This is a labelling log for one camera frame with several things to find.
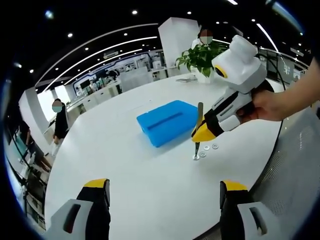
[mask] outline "white pillar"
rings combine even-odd
[[[158,31],[166,66],[172,67],[181,53],[191,47],[200,29],[195,20],[170,17],[158,28]]]
[[[36,89],[31,87],[25,90],[19,100],[19,108],[23,120],[28,124],[31,136],[43,151],[44,154],[50,152],[50,146],[44,136],[44,132],[49,127],[49,123],[40,106]]]
[[[52,93],[52,96],[53,96],[54,99],[58,99],[58,95],[57,95],[56,89],[52,89],[51,93]]]
[[[77,97],[74,86],[72,84],[66,85],[65,90],[71,101]]]

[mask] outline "cable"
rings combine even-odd
[[[280,79],[281,79],[281,83],[282,83],[282,86],[283,86],[283,90],[286,90],[286,86],[285,86],[285,82],[284,82],[284,79],[282,78],[281,76],[281,73],[278,69],[278,67],[271,61],[271,59],[269,57],[267,57],[266,55],[264,54],[261,54],[261,53],[258,53],[257,54],[258,57],[264,57],[265,59],[267,59],[269,61],[269,63],[271,63],[274,67],[274,69],[276,70],[277,74],[279,75]]]

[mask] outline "green leaves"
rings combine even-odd
[[[210,73],[211,73],[211,68],[210,67],[204,67],[202,69],[202,73],[203,73],[203,75],[205,75],[208,78],[210,76]]]
[[[206,77],[210,76],[211,69],[214,67],[211,64],[219,54],[223,53],[227,46],[222,43],[212,41],[209,45],[196,45],[193,49],[189,48],[181,53],[181,57],[176,59],[176,66],[180,69],[180,65],[186,65],[186,68],[191,72],[191,67],[197,68],[200,73]]]

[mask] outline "white planter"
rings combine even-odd
[[[201,84],[213,84],[214,81],[215,81],[214,80],[215,72],[214,72],[214,70],[212,68],[211,68],[211,72],[210,72],[210,76],[209,77],[206,77],[205,75],[203,75],[196,68],[194,68],[192,72],[195,75],[195,77],[198,79],[198,82],[201,83]]]

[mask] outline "ceiling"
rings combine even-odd
[[[64,1],[63,4],[43,2],[35,5],[23,2],[18,7],[8,6],[8,11],[1,18],[3,21],[12,23],[3,30],[9,36],[10,44],[7,45],[7,48],[14,53],[6,58],[8,71],[5,76],[14,84],[12,97],[19,99],[23,90],[35,86],[40,78],[37,87],[39,87],[39,92],[42,91],[47,86],[42,85],[42,81],[57,78],[80,60],[115,44],[158,36],[156,39],[136,41],[114,49],[123,50],[123,53],[140,48],[143,50],[161,49],[158,27],[170,17],[197,20],[199,25],[213,31],[215,39],[227,42],[230,42],[232,36],[236,34],[233,28],[236,27],[244,33],[246,38],[249,37],[248,40],[252,43],[257,42],[258,46],[274,49],[257,27],[256,23],[260,23],[280,52],[296,57],[296,54],[290,51],[290,47],[293,47],[305,54],[304,58],[299,57],[300,60],[307,63],[310,61],[311,56],[306,52],[310,49],[310,43],[306,37],[300,36],[300,33],[284,18],[265,7],[264,1],[236,1],[238,5],[232,5],[227,0],[202,1],[198,4],[195,4],[194,1],[189,3],[188,1],[176,3],[162,1],[161,4],[150,1],[144,4],[142,2],[135,4],[113,2],[111,5],[108,4],[108,1],[69,0]],[[300,6],[293,4],[295,3],[289,5],[290,10],[294,13],[299,12]],[[53,13],[53,19],[46,18],[45,12],[48,10]],[[133,15],[133,10],[137,10],[138,13]],[[157,25],[116,31],[130,26],[153,23]],[[49,70],[70,51],[111,31],[116,32],[85,44]],[[62,77],[72,78],[79,72],[97,64],[98,59],[103,60],[103,52],[80,63]],[[15,67],[13,63],[19,63],[22,67]],[[61,80],[58,80],[51,87],[54,88],[63,83],[65,82],[61,83]]]

